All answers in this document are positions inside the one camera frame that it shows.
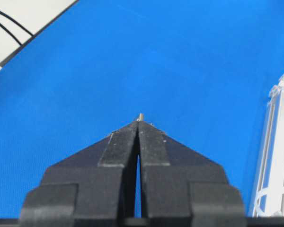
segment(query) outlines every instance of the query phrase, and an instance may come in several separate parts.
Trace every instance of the black plastic part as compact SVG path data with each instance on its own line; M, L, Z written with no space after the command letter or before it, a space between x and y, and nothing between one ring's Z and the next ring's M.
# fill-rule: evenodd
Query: black plastic part
M137 156L142 218L133 218ZM0 227L274 227L246 218L223 168L145 122L134 121L49 167L28 193L19 224Z

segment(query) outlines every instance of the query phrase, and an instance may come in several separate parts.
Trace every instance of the black cable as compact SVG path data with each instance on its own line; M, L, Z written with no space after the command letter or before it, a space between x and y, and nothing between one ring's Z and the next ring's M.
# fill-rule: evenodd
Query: black cable
M0 23L0 27L6 31L11 37L13 37L13 39L21 46L22 43L3 25Z
M0 15L6 17L7 19L9 19L10 21L14 22L16 25L18 25L20 28L22 28L24 31L26 31L28 34L30 34L31 36L33 36L33 34L28 31L25 27L23 27L20 23L18 23L15 19L11 18L9 15L3 13L2 11L0 11Z

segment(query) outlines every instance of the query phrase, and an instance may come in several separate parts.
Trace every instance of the blue mat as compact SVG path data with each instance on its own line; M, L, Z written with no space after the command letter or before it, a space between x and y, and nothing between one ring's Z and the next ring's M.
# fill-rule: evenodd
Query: blue mat
M284 0L79 1L0 71L0 218L138 113L223 165L248 207L283 73Z

